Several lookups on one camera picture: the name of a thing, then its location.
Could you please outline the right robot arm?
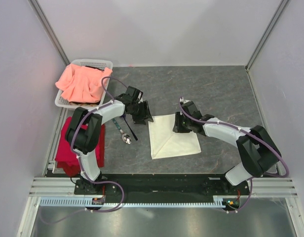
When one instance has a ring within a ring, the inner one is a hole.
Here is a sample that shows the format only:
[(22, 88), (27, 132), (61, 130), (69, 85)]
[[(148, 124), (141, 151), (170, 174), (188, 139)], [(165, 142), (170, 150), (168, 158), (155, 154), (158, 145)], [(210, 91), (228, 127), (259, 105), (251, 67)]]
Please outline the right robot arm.
[(223, 193), (232, 194), (240, 183), (262, 177), (281, 161), (280, 151), (264, 127), (241, 127), (213, 115), (202, 115), (193, 101), (183, 97), (180, 98), (179, 107), (180, 111), (175, 113), (175, 133), (194, 132), (224, 141), (238, 149), (240, 163), (224, 174), (220, 182)]

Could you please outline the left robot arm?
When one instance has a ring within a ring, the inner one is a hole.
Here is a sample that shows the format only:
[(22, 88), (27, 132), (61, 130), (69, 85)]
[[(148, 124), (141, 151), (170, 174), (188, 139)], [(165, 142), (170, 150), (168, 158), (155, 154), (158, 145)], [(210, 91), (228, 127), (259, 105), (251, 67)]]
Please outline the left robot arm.
[(92, 110), (83, 107), (74, 110), (65, 139), (76, 155), (81, 176), (87, 180), (85, 188), (91, 194), (98, 194), (102, 190), (102, 181), (98, 179), (101, 171), (95, 153), (101, 127), (123, 115), (131, 115), (135, 124), (153, 122), (148, 102), (143, 99), (143, 92), (132, 86), (127, 87), (125, 93)]

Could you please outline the white cloth napkin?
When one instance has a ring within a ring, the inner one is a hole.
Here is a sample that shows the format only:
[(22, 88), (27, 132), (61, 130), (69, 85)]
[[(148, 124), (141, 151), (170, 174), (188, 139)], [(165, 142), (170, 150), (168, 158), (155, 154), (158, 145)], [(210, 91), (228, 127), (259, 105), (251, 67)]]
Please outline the white cloth napkin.
[(197, 134), (173, 132), (174, 122), (174, 114), (153, 116), (153, 122), (149, 122), (152, 159), (188, 156), (201, 152)]

